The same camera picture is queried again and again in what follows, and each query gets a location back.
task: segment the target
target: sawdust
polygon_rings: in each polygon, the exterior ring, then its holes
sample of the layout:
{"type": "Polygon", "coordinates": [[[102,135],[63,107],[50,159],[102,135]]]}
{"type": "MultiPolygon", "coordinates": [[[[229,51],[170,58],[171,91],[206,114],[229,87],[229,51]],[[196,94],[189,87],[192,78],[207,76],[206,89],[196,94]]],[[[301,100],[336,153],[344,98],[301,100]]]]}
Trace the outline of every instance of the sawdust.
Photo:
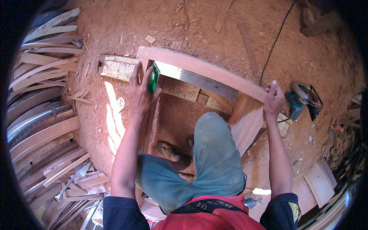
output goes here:
{"type": "MultiPolygon", "coordinates": [[[[75,133],[75,138],[91,153],[95,167],[111,176],[114,159],[112,144],[118,145],[116,140],[113,143],[110,141],[111,129],[107,127],[109,114],[112,113],[108,110],[111,101],[122,97],[127,102],[120,112],[123,127],[126,127],[129,115],[129,101],[126,98],[128,84],[99,76],[93,69],[96,58],[101,54],[123,56],[127,52],[130,57],[135,57],[139,45],[151,45],[144,40],[150,34],[156,38],[155,46],[170,48],[173,42],[183,42],[184,53],[195,53],[200,59],[258,84],[260,72],[291,3],[291,0],[234,1],[227,13],[230,1],[185,1],[178,12],[176,1],[155,1],[154,4],[148,1],[70,1],[68,8],[81,7],[77,34],[85,37],[85,50],[78,63],[79,73],[83,75],[74,77],[72,74],[69,84],[72,93],[88,91],[86,99],[93,102],[93,105],[78,103],[81,128],[75,133]],[[190,23],[197,19],[199,25],[190,23]],[[217,19],[223,19],[220,34],[214,29],[217,19]],[[245,23],[249,28],[259,69],[256,75],[252,74],[238,22],[245,23]],[[109,98],[105,81],[113,86],[115,99],[109,98]]],[[[325,138],[328,127],[336,118],[345,116],[350,98],[363,87],[364,76],[360,54],[347,28],[307,38],[299,32],[300,15],[299,7],[291,11],[262,81],[266,84],[275,79],[284,91],[290,91],[293,82],[312,84],[323,101],[323,108],[315,122],[311,121],[305,109],[284,139],[291,163],[304,152],[303,161],[297,165],[295,180],[301,178],[319,158],[321,140],[325,138]],[[310,135],[316,140],[315,144],[308,141],[310,135]]],[[[154,142],[162,138],[184,149],[185,135],[193,131],[195,122],[207,110],[197,104],[163,95],[162,114],[156,124],[158,133],[154,142]]],[[[285,105],[284,110],[288,114],[289,106],[285,105]]],[[[115,132],[116,139],[122,137],[118,128],[115,132]]],[[[248,187],[270,188],[268,162],[261,163],[261,157],[268,149],[267,141],[265,132],[250,149],[250,156],[245,154],[242,157],[248,187]]],[[[155,144],[152,143],[150,148],[153,154],[155,144]]]]}

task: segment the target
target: dirt floor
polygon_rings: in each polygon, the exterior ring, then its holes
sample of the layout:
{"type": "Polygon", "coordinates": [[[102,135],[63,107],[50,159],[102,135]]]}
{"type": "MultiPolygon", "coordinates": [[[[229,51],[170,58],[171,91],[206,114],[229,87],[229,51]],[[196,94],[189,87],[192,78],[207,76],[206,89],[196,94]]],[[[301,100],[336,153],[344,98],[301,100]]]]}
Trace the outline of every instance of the dirt floor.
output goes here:
{"type": "MultiPolygon", "coordinates": [[[[85,98],[93,102],[93,105],[76,105],[81,128],[75,133],[75,138],[91,153],[97,169],[111,175],[116,149],[124,135],[129,114],[129,102],[126,101],[128,84],[98,75],[93,66],[100,55],[123,56],[129,52],[130,57],[135,58],[140,45],[169,48],[172,42],[184,41],[183,52],[198,53],[200,59],[259,83],[262,68],[292,0],[235,0],[232,5],[231,2],[69,1],[67,8],[81,8],[77,35],[85,38],[79,73],[71,75],[70,90],[71,93],[88,90],[85,98]],[[191,22],[196,19],[199,19],[199,25],[191,22]],[[214,29],[217,21],[222,23],[219,34],[214,29]],[[245,23],[249,29],[259,69],[256,75],[252,74],[237,25],[239,22],[245,23]],[[144,40],[148,34],[156,38],[153,44],[144,40]],[[121,112],[116,104],[118,97],[126,101],[121,112]]],[[[323,101],[323,108],[314,122],[308,110],[304,109],[284,138],[290,163],[294,165],[295,181],[318,160],[328,138],[328,128],[337,118],[346,117],[350,98],[364,86],[360,54],[348,29],[343,26],[336,31],[305,37],[299,32],[300,21],[301,9],[296,5],[283,27],[262,80],[265,85],[275,79],[284,91],[290,91],[293,82],[312,84],[323,101]]],[[[149,150],[153,155],[157,155],[157,140],[168,141],[188,151],[184,143],[186,135],[193,133],[195,122],[202,114],[212,111],[167,94],[162,94],[158,110],[149,150]]],[[[288,104],[284,110],[289,113],[288,104]]],[[[270,189],[268,159],[268,138],[264,132],[250,148],[250,156],[244,154],[242,157],[244,172],[248,176],[247,187],[270,189]]],[[[193,167],[186,172],[194,173],[193,167]]],[[[251,211],[256,220],[267,205],[266,200],[262,207],[259,205],[257,208],[260,211],[251,211]]]]}

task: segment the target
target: hand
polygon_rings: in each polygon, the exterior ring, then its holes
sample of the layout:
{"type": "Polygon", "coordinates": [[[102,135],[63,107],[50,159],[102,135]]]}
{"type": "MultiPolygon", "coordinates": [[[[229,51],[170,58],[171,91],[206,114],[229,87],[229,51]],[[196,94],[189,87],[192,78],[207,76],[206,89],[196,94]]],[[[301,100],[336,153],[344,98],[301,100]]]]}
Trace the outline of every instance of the hand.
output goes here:
{"type": "Polygon", "coordinates": [[[266,122],[277,121],[277,116],[279,115],[285,104],[284,93],[275,80],[267,85],[265,91],[268,92],[268,95],[263,105],[264,117],[266,119],[266,122]]]}
{"type": "Polygon", "coordinates": [[[138,72],[141,67],[139,61],[135,67],[132,76],[129,78],[129,87],[127,92],[130,116],[141,117],[147,113],[149,108],[157,102],[162,89],[157,85],[153,94],[148,92],[148,81],[151,76],[153,67],[149,67],[144,74],[142,84],[139,83],[138,72]]]}

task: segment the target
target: red shirt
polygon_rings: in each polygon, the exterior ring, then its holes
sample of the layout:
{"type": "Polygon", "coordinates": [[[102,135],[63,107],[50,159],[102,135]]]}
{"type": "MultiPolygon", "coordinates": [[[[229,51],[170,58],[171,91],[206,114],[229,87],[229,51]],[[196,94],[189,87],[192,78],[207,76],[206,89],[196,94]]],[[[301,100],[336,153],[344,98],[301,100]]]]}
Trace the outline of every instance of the red shirt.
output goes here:
{"type": "MultiPolygon", "coordinates": [[[[241,210],[249,213],[248,207],[243,205],[244,195],[234,197],[216,197],[216,196],[201,196],[193,198],[186,204],[190,204],[195,201],[204,199],[219,199],[226,201],[241,210]]],[[[265,228],[249,217],[247,214],[231,211],[228,209],[217,208],[212,213],[199,212],[199,213],[186,213],[186,214],[173,214],[170,213],[165,220],[156,224],[153,230],[203,230],[203,229],[221,229],[221,230],[247,230],[257,229],[265,230],[265,228]]]]}

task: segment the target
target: black shirt sleeve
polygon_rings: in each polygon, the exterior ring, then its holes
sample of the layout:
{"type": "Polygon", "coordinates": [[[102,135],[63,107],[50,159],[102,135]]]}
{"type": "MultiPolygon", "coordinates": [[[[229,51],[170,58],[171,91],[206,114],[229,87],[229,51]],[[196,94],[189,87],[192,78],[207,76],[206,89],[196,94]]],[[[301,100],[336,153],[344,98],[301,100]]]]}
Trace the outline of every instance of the black shirt sleeve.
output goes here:
{"type": "Polygon", "coordinates": [[[267,230],[296,230],[298,214],[298,196],[294,193],[280,194],[268,203],[260,224],[267,230]]]}
{"type": "Polygon", "coordinates": [[[149,225],[135,200],[126,197],[105,197],[103,229],[149,230],[149,225]]]}

